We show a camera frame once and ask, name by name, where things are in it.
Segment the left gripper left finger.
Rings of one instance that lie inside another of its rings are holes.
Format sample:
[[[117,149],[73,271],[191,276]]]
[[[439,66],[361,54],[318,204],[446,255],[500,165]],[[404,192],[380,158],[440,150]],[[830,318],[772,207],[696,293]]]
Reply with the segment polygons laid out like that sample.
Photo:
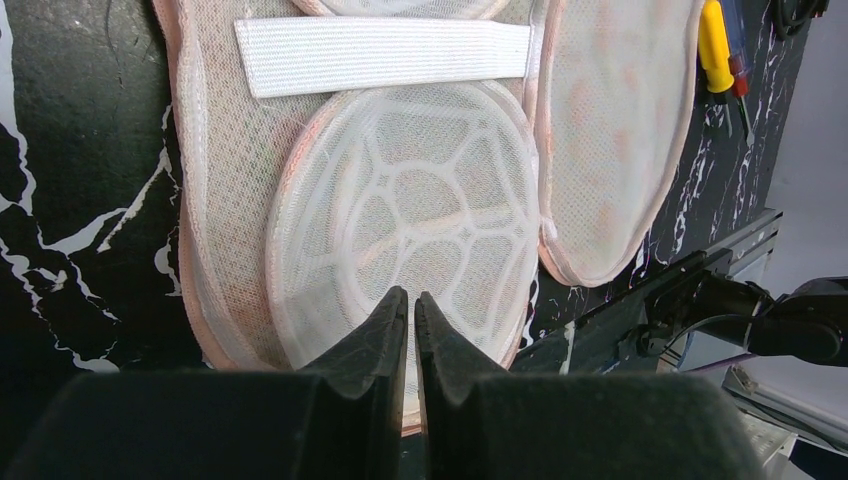
[[[295,372],[94,374],[63,388],[10,479],[394,479],[408,296]]]

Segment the floral mesh laundry bag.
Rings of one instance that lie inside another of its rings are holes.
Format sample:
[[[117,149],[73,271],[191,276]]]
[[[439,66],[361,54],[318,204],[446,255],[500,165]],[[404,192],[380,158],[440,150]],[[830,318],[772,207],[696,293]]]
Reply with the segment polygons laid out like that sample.
[[[299,369],[386,291],[512,363],[531,283],[613,280],[684,148],[701,1],[158,1],[180,277],[216,369]]]

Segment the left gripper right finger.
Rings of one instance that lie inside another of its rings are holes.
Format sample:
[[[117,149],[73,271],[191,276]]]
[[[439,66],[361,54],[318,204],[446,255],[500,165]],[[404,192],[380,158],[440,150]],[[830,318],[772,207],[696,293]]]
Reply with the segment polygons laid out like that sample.
[[[431,479],[761,479],[739,410],[685,375],[513,374],[415,303]]]

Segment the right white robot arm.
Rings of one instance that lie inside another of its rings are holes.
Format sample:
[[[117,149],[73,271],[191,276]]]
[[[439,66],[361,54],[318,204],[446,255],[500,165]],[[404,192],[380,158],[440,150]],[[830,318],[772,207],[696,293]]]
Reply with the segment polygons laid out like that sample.
[[[847,366],[847,279],[810,280],[772,296],[758,284],[702,270],[646,300],[636,329],[642,357],[660,356],[691,333],[704,333],[758,357],[791,356]]]

